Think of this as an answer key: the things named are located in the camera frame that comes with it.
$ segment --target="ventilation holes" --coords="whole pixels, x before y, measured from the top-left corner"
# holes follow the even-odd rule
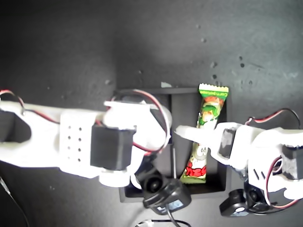
[[[261,175],[262,175],[263,179],[265,180],[265,175],[263,172],[261,172]]]
[[[259,180],[260,178],[259,178],[259,176],[258,176],[258,174],[257,174],[257,171],[256,171],[255,169],[254,169],[254,173],[255,173],[257,179]]]

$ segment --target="white robotic arm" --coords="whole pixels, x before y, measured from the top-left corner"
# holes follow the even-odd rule
[[[151,150],[167,144],[167,132],[151,114],[151,105],[115,101],[105,102],[105,105],[109,110],[98,112],[0,101],[0,122],[6,120],[3,114],[13,114],[24,124],[20,129],[12,123],[15,127],[10,130],[27,128],[28,134],[23,142],[1,138],[0,160],[20,167],[57,166],[74,175],[87,178],[99,176],[99,181],[107,186],[127,186],[146,152],[131,146],[131,161],[123,170],[92,165],[92,127],[101,127],[98,124],[102,123],[109,129],[135,131],[131,142]],[[100,147],[99,151],[112,152],[106,147]]]
[[[234,130],[229,135],[227,130]],[[303,130],[285,130],[275,128],[263,130],[233,122],[219,123],[215,130],[203,130],[189,126],[179,126],[176,133],[181,137],[202,143],[210,148],[211,156],[224,165],[230,165],[237,171],[247,171],[249,184],[266,190],[267,175],[273,160],[282,156],[282,172],[270,172],[268,192],[276,192],[286,188],[284,196],[291,200],[303,198],[303,179],[289,179],[285,172],[292,170],[299,160],[288,159],[283,149],[303,146]],[[231,141],[232,149],[228,157],[220,154],[224,141]]]

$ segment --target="green candy wrapper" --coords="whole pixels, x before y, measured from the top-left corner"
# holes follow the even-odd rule
[[[215,129],[220,111],[228,96],[228,87],[217,87],[200,84],[199,92],[202,96],[201,112],[198,116],[197,128]],[[193,150],[189,162],[180,178],[183,183],[206,182],[206,155],[208,147],[193,143]]]

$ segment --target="robotic arm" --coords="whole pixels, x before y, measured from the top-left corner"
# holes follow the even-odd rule
[[[176,133],[209,147],[214,159],[233,167],[244,180],[244,189],[232,191],[221,204],[223,216],[243,216],[247,211],[267,214],[303,198],[303,130],[263,130],[224,122],[215,130],[179,126]],[[284,197],[293,201],[283,206],[271,203],[269,192],[283,188]]]
[[[13,94],[5,90],[0,95],[5,93]],[[134,93],[155,105],[113,99],[105,102],[106,112],[97,112],[24,104],[19,97],[19,103],[0,101],[0,160],[20,167],[57,166],[69,174],[98,176],[107,186],[125,187],[144,155],[164,149],[170,138],[170,112],[152,95]],[[151,113],[154,106],[165,129]]]

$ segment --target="cable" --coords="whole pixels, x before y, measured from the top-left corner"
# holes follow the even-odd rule
[[[177,221],[177,220],[174,219],[174,217],[172,216],[171,211],[170,211],[170,209],[169,209],[169,204],[166,205],[166,211],[167,211],[167,215],[169,216],[171,222],[172,222],[176,227],[181,227],[178,223],[182,223],[182,224],[184,224],[184,225],[186,225],[186,226],[188,226],[188,227],[191,227],[191,225],[190,225],[189,223],[185,222],[185,221],[179,221],[179,220]]]
[[[256,214],[256,215],[268,215],[268,214],[279,213],[279,212],[285,211],[286,209],[278,209],[278,210],[275,210],[275,211],[271,211],[271,212],[262,212],[262,213],[258,213],[258,212],[254,212],[254,211],[250,211],[250,210],[249,210],[249,213],[251,213],[251,214]]]
[[[272,205],[272,204],[270,203],[270,201],[269,201],[269,193],[268,193],[268,181],[269,181],[269,177],[271,176],[271,173],[272,173],[272,171],[273,171],[274,166],[276,165],[276,163],[277,163],[278,161],[280,161],[280,159],[281,159],[281,157],[275,158],[275,160],[272,162],[272,164],[271,164],[270,167],[269,167],[268,174],[267,174],[267,176],[266,176],[266,178],[265,178],[264,197],[265,197],[266,203],[267,203],[269,206],[271,206],[271,207],[273,207],[273,208],[278,208],[278,209],[286,209],[286,208],[289,208],[289,207],[293,206],[294,204],[296,204],[299,200],[293,200],[293,201],[291,201],[291,202],[289,202],[288,204],[283,205],[283,206],[275,206],[275,205]]]
[[[300,118],[299,118],[298,114],[294,110],[288,109],[288,108],[280,109],[280,110],[278,110],[278,111],[276,111],[276,112],[272,113],[271,115],[269,115],[267,117],[264,117],[264,118],[257,119],[255,117],[249,117],[248,120],[244,124],[245,125],[249,125],[252,120],[254,120],[256,123],[264,123],[264,122],[267,122],[267,121],[275,118],[276,116],[278,116],[280,113],[282,113],[284,111],[290,111],[290,112],[292,112],[294,114],[294,116],[298,120],[298,129],[300,129],[300,127],[301,127],[301,121],[300,121]]]
[[[11,199],[13,200],[13,202],[15,203],[15,205],[18,207],[18,209],[21,211],[25,223],[26,223],[26,227],[29,227],[29,221],[27,219],[27,216],[25,214],[25,212],[23,211],[23,209],[20,207],[20,205],[17,203],[17,201],[14,199],[14,197],[11,195],[9,188],[7,187],[7,185],[5,184],[4,180],[2,179],[2,177],[0,177],[0,184],[2,185],[3,189],[6,191],[6,193],[11,197]]]
[[[186,225],[188,227],[191,227],[191,225],[189,223],[185,222],[185,221],[181,221],[181,220],[175,220],[175,221],[177,223],[180,223],[180,224]],[[145,223],[146,224],[150,224],[150,223],[152,224],[152,223],[168,223],[168,222],[172,222],[172,221],[170,219],[164,219],[164,220],[158,220],[158,219],[153,220],[153,219],[150,219],[150,220],[145,220],[145,221],[140,222],[135,227],[139,227],[139,226],[141,226],[141,225],[143,225]]]
[[[134,89],[134,90],[131,90],[131,91],[126,91],[126,92],[120,92],[120,94],[131,94],[131,93],[135,93],[135,94],[139,94],[143,97],[146,97],[148,98],[149,100],[151,100],[155,105],[156,107],[158,108],[158,110],[160,111],[163,119],[164,119],[164,122],[165,122],[165,141],[163,143],[163,145],[154,150],[154,149],[148,149],[148,148],[145,148],[137,143],[133,143],[133,145],[141,150],[144,150],[146,152],[149,152],[149,153],[153,153],[153,152],[161,152],[162,150],[164,150],[166,148],[166,146],[168,145],[169,143],[169,139],[170,139],[170,127],[169,127],[169,120],[168,120],[168,116],[166,114],[166,112],[163,110],[163,107],[162,105],[160,104],[160,102],[156,99],[155,96],[153,96],[152,94],[148,93],[148,92],[145,92],[145,91],[142,91],[142,90],[138,90],[138,89]]]
[[[39,115],[40,117],[46,119],[47,121],[49,122],[52,122],[52,123],[55,123],[55,124],[60,124],[60,122],[57,122],[55,120],[53,120],[52,118],[50,118],[49,116],[45,115],[44,113],[41,113],[37,110],[29,110],[29,109],[25,109],[26,112],[32,112],[32,113],[35,113],[37,115]]]
[[[22,107],[22,113],[24,113],[25,111],[27,111],[27,112],[33,112],[33,113],[39,115],[40,117],[48,120],[49,122],[60,124],[60,122],[57,122],[57,121],[53,120],[52,118],[46,116],[44,113],[41,113],[41,112],[39,112],[37,110],[25,109],[24,102],[23,102],[22,98],[20,98],[19,96],[15,95],[15,93],[13,93],[12,91],[10,91],[10,90],[0,90],[0,96],[3,95],[3,94],[11,94],[14,97],[16,97],[18,99],[18,102],[20,103],[20,105]]]
[[[282,158],[280,158],[280,159],[276,162],[276,164],[277,164],[278,162],[281,162],[281,164],[280,164],[280,166],[278,167],[278,169],[275,170],[275,169],[273,168],[273,173],[274,173],[274,174],[279,173],[279,172],[281,171],[281,169],[282,169],[282,166],[283,166]]]
[[[18,99],[18,101],[19,101],[19,103],[20,103],[22,109],[24,109],[24,102],[23,102],[22,98],[20,98],[19,96],[15,95],[15,94],[14,94],[12,91],[10,91],[10,90],[0,90],[0,96],[3,95],[3,94],[11,94],[11,95],[15,96],[15,97]]]

